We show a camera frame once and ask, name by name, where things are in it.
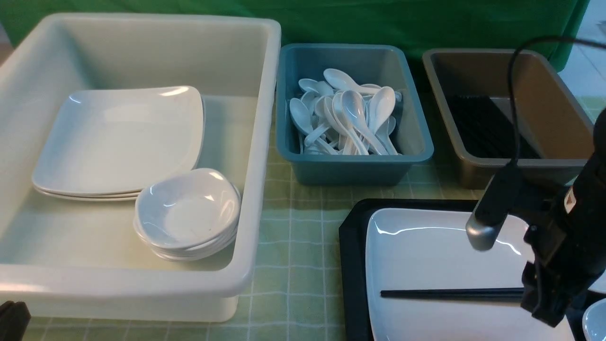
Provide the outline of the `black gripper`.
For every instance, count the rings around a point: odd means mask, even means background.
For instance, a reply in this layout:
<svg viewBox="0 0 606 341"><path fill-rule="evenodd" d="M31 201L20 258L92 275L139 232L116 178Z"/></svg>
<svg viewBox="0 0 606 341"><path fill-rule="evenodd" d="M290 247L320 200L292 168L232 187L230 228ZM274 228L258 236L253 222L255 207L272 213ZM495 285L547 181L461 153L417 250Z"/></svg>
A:
<svg viewBox="0 0 606 341"><path fill-rule="evenodd" d="M557 196L524 240L534 261L522 272L521 307L555 327L605 272L605 193Z"/></svg>

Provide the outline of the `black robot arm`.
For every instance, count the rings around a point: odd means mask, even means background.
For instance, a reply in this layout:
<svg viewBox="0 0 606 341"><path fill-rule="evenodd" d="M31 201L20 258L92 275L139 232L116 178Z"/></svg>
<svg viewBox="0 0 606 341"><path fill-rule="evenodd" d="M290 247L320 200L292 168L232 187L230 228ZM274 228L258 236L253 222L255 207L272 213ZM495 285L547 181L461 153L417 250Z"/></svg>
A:
<svg viewBox="0 0 606 341"><path fill-rule="evenodd" d="M593 131L594 151L574 183L556 197L524 241L534 261L522 272L521 307L555 327L569 306L605 272L605 113Z"/></svg>

